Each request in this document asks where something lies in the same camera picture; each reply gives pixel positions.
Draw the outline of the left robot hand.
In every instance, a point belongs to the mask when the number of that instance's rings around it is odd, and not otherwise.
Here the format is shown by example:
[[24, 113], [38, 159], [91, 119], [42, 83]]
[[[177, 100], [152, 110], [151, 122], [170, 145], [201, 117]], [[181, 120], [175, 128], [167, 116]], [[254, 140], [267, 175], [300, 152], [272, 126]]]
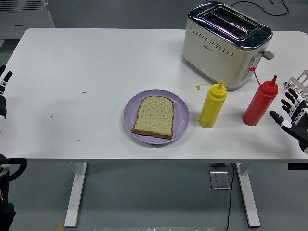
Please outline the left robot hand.
[[6, 108], [6, 98], [4, 96], [4, 92], [6, 89], [6, 85], [9, 79], [12, 76], [12, 71], [8, 71], [3, 80], [0, 82], [0, 122], [6, 118], [7, 116], [7, 108]]

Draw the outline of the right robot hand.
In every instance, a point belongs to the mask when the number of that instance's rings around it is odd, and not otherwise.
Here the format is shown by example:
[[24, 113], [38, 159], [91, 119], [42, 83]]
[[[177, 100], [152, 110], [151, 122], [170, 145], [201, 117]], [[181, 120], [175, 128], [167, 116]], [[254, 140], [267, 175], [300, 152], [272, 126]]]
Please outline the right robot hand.
[[308, 153], [308, 102], [292, 88], [285, 96], [289, 101], [281, 99], [282, 108], [290, 118], [285, 119], [275, 111], [269, 114], [286, 133], [298, 140], [300, 149]]

